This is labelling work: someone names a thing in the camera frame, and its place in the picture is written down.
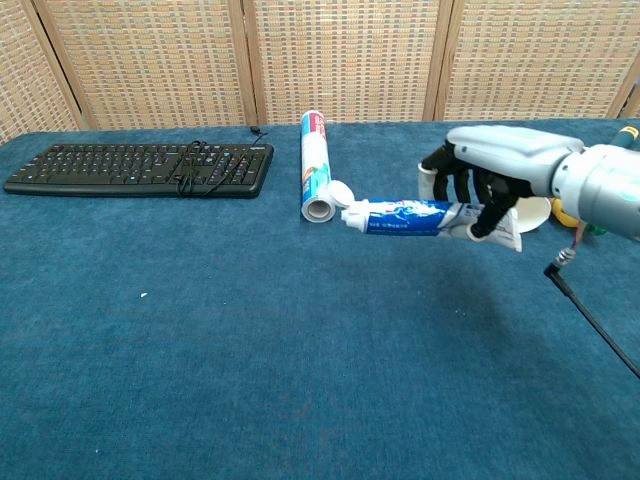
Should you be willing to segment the black computer keyboard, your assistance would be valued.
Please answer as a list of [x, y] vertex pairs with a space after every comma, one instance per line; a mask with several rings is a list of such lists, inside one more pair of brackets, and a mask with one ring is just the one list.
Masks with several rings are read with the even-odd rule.
[[270, 144], [54, 144], [5, 182], [11, 194], [254, 198]]

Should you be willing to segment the cling film roll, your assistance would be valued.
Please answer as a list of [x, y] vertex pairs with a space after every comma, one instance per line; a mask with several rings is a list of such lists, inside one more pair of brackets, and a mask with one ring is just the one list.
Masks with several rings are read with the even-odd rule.
[[324, 115], [309, 110], [301, 116], [301, 213], [312, 223], [324, 223], [335, 214], [335, 204], [328, 193], [331, 170]]

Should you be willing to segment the blue table cloth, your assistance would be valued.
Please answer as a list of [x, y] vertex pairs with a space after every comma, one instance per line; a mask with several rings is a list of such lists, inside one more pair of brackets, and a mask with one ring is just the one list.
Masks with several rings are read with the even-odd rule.
[[0, 146], [0, 480], [640, 480], [640, 380], [520, 253], [300, 215], [299, 129], [252, 200], [9, 195]]

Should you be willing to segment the blue white Crest toothpaste tube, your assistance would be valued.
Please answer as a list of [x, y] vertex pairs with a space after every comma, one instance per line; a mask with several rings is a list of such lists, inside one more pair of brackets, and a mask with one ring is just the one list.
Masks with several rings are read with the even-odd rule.
[[336, 180], [329, 183], [328, 192], [342, 208], [341, 220], [362, 233], [460, 239], [522, 251], [514, 210], [508, 211], [487, 236], [476, 237], [471, 227], [480, 220], [481, 205], [436, 200], [357, 200], [348, 186]]

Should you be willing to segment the white paper cup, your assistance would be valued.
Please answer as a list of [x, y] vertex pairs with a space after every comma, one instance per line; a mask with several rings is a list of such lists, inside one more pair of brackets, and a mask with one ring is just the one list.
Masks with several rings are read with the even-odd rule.
[[551, 214], [551, 202], [545, 197], [520, 198], [516, 203], [518, 231], [523, 234], [544, 224]]

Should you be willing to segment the yellow bottle green cap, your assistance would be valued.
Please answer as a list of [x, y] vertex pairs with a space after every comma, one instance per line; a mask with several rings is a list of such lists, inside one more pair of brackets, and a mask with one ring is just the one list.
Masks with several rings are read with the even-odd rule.
[[[579, 220], [570, 216], [563, 209], [562, 201], [559, 198], [551, 199], [551, 213], [554, 218], [564, 227], [577, 228]], [[593, 224], [587, 224], [585, 231], [595, 236], [601, 236], [607, 233], [607, 231], [599, 226]]]

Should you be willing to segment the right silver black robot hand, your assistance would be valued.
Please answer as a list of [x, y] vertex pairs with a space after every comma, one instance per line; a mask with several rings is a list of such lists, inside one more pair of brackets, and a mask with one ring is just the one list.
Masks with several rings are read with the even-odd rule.
[[471, 201], [472, 182], [483, 206], [470, 227], [474, 239], [492, 233], [521, 198], [548, 197], [561, 162], [585, 150], [582, 140], [524, 127], [476, 125], [455, 127], [444, 143], [419, 164], [422, 199], [446, 201], [448, 181], [456, 198]]

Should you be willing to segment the woven wooden folding screen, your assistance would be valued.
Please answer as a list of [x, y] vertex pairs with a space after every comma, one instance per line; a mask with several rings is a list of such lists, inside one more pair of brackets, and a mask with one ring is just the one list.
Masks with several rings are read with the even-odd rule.
[[38, 131], [640, 116], [640, 0], [0, 0]]

